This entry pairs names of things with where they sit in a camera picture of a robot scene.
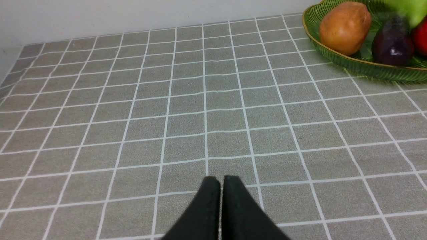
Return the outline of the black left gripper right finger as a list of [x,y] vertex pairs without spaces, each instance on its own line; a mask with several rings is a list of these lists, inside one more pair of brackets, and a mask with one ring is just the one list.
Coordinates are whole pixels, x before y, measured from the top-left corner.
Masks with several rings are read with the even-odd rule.
[[223,240],[289,240],[255,202],[239,176],[224,176]]

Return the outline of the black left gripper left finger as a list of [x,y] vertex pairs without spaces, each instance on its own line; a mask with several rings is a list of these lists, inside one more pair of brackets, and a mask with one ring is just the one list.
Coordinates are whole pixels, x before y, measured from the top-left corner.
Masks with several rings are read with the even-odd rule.
[[191,203],[162,240],[217,240],[220,194],[217,178],[204,177]]

